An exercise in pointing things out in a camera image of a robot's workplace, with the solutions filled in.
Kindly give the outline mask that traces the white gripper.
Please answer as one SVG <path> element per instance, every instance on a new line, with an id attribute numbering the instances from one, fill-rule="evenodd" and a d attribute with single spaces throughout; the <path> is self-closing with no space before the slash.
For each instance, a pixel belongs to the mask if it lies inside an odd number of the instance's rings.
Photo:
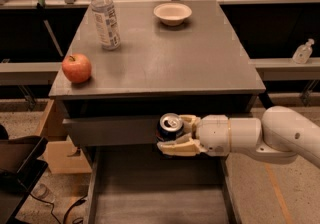
<path id="1" fill-rule="evenodd" d="M 209 156 L 227 156 L 230 153 L 230 122 L 226 116 L 208 115 L 201 119 L 195 115 L 180 115 L 180 118 L 183 131 L 196 131 L 199 141 L 186 134 L 176 140 L 158 142 L 157 147 L 163 154 L 191 157 L 200 153 Z"/>

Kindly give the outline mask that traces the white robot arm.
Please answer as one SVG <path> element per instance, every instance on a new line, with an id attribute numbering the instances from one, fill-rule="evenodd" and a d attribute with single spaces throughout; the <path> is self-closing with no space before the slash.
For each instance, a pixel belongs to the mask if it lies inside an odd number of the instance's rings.
<path id="1" fill-rule="evenodd" d="M 273 164 L 289 164 L 301 156 L 320 167 L 320 127 L 287 107 L 270 107 L 260 119 L 170 115 L 160 126 L 182 131 L 180 137 L 173 133 L 159 137 L 157 147 L 165 155 L 223 157 L 240 153 Z"/>

